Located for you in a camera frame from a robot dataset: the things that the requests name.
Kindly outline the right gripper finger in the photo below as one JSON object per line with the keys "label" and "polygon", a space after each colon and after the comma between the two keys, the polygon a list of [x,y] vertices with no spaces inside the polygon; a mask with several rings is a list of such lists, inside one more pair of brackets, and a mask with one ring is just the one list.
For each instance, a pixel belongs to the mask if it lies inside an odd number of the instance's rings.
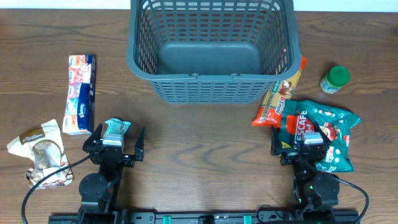
{"label": "right gripper finger", "polygon": [[271,126],[271,155],[272,156],[280,156],[283,145],[279,139],[279,134],[275,128],[275,126]]}
{"label": "right gripper finger", "polygon": [[324,146],[330,146],[331,141],[328,138],[328,136],[322,131],[321,127],[319,126],[319,124],[317,122],[314,122],[313,124],[314,127],[314,132],[315,133],[319,133],[323,139],[323,145]]}

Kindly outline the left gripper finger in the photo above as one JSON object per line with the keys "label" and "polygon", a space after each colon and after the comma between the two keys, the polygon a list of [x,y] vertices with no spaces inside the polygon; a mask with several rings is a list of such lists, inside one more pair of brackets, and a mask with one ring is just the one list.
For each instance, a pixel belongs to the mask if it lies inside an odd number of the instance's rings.
{"label": "left gripper finger", "polygon": [[96,149],[96,144],[101,139],[103,125],[100,123],[91,136],[83,143],[83,150],[92,153]]}
{"label": "left gripper finger", "polygon": [[134,145],[134,160],[143,161],[144,160],[144,134],[146,128],[143,127]]}

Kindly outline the light teal snack packet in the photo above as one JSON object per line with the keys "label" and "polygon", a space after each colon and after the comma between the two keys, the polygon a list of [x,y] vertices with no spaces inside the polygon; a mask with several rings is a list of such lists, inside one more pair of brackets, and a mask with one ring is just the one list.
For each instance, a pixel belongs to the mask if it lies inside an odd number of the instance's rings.
{"label": "light teal snack packet", "polygon": [[108,125],[105,134],[120,134],[125,135],[131,125],[130,121],[122,121],[118,118],[111,118],[105,123]]}

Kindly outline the green Nescafe coffee bag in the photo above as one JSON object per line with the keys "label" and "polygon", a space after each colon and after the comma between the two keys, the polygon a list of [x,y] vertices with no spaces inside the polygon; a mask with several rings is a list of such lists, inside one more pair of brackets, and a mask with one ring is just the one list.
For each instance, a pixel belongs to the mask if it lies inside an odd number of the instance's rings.
{"label": "green Nescafe coffee bag", "polygon": [[352,172],[354,167],[348,157],[350,129],[361,122],[358,115],[332,106],[305,100],[285,102],[279,139],[284,147],[293,147],[305,133],[313,133],[313,124],[331,141],[330,148],[316,168],[325,172]]}

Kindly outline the Kleenex tissue multipack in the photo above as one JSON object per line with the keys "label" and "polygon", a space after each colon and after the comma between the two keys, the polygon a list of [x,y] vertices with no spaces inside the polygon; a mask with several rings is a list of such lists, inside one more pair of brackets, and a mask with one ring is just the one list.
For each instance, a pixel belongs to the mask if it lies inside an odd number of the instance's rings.
{"label": "Kleenex tissue multipack", "polygon": [[71,55],[68,59],[68,93],[62,131],[90,134],[94,130],[96,60],[94,55]]}

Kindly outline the orange spaghetti packet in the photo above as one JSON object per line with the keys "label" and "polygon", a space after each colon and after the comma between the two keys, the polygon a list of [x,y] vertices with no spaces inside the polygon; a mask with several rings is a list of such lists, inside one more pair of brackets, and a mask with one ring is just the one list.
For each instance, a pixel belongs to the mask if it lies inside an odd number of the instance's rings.
{"label": "orange spaghetti packet", "polygon": [[270,87],[251,123],[252,126],[274,126],[276,128],[281,126],[285,102],[292,98],[306,64],[307,59],[301,56],[301,64],[295,75],[286,80],[277,81]]}

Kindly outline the beige granola snack pouch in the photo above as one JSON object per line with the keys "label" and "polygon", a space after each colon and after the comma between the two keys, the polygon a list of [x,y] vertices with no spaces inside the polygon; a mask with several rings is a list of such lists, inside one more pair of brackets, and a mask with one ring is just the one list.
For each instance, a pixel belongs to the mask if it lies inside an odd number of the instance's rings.
{"label": "beige granola snack pouch", "polygon": [[33,187],[49,174],[70,165],[61,137],[57,121],[52,119],[34,126],[8,145],[9,153],[26,157],[34,162],[34,166],[25,171],[25,179],[29,187]]}

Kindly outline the green lid jar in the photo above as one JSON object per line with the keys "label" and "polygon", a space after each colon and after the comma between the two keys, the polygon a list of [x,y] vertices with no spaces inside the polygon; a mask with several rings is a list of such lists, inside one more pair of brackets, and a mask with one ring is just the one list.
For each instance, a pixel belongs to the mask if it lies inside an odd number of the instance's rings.
{"label": "green lid jar", "polygon": [[332,67],[320,80],[320,88],[327,94],[333,94],[343,88],[350,80],[349,71],[343,66]]}

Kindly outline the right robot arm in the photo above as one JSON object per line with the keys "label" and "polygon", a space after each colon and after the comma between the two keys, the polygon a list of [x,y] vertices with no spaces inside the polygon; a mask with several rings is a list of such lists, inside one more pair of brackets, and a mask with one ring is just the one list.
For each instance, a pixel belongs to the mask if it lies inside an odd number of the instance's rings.
{"label": "right robot arm", "polygon": [[275,127],[272,128],[271,154],[280,157],[282,166],[292,166],[294,196],[298,205],[292,216],[309,223],[336,223],[333,207],[338,204],[340,185],[334,176],[317,170],[316,163],[323,160],[331,141],[314,124],[314,132],[305,133],[293,146],[284,147]]}

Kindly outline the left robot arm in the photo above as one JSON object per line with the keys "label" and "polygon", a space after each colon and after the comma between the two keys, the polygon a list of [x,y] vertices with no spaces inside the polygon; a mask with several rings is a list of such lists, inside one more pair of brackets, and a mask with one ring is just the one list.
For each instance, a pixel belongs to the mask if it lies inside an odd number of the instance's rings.
{"label": "left robot arm", "polygon": [[135,162],[144,159],[144,133],[142,128],[134,145],[134,154],[125,154],[124,136],[102,135],[99,124],[84,142],[83,150],[89,154],[93,164],[99,166],[97,173],[85,176],[79,184],[81,207],[78,223],[129,223],[126,209],[116,207],[123,169],[133,168]]}

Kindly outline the grey plastic basket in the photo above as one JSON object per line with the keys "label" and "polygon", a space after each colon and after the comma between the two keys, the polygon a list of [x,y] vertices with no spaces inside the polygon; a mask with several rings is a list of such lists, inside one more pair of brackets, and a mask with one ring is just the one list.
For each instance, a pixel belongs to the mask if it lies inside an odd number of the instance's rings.
{"label": "grey plastic basket", "polygon": [[255,102],[301,64],[293,0],[131,0],[126,61],[168,103]]}

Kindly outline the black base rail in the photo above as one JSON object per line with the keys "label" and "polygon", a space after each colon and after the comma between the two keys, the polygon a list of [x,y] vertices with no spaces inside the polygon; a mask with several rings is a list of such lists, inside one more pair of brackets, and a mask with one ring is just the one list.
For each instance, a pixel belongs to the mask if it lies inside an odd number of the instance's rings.
{"label": "black base rail", "polygon": [[125,223],[125,224],[263,224],[263,223],[355,223],[358,212],[352,210],[334,210],[325,212],[305,212],[303,217],[295,217],[289,212],[260,210],[258,212],[238,213],[113,213],[91,214],[81,212],[78,215],[51,215],[47,223]]}

